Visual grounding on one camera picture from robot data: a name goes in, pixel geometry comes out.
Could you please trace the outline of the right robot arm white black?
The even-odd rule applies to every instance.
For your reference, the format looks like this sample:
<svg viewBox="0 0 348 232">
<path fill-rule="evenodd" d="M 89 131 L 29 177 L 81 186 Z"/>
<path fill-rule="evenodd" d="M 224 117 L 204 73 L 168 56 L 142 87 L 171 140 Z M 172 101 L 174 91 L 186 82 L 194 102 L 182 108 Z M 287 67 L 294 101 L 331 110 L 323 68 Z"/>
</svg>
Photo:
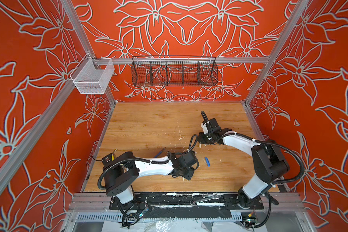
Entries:
<svg viewBox="0 0 348 232">
<path fill-rule="evenodd" d="M 215 118 L 205 118 L 201 123 L 199 143 L 221 145 L 242 152 L 249 157 L 250 180 L 238 190 L 237 204 L 250 208 L 260 195 L 265 194 L 289 170 L 289 164 L 281 148 L 273 140 L 258 141 L 229 128 L 222 128 Z"/>
</svg>

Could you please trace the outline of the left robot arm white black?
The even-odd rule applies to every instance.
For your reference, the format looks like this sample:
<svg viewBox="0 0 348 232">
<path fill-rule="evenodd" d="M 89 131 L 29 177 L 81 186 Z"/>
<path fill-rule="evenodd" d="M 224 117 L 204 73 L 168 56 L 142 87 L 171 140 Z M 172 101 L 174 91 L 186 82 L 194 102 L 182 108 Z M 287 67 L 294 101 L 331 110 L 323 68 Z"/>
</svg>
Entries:
<svg viewBox="0 0 348 232">
<path fill-rule="evenodd" d="M 131 151 L 115 157 L 113 153 L 102 158 L 103 170 L 97 186 L 106 195 L 117 198 L 121 204 L 134 201 L 132 184 L 140 177 L 171 176 L 191 180 L 200 166 L 194 151 L 167 153 L 165 157 L 145 159 Z"/>
</svg>

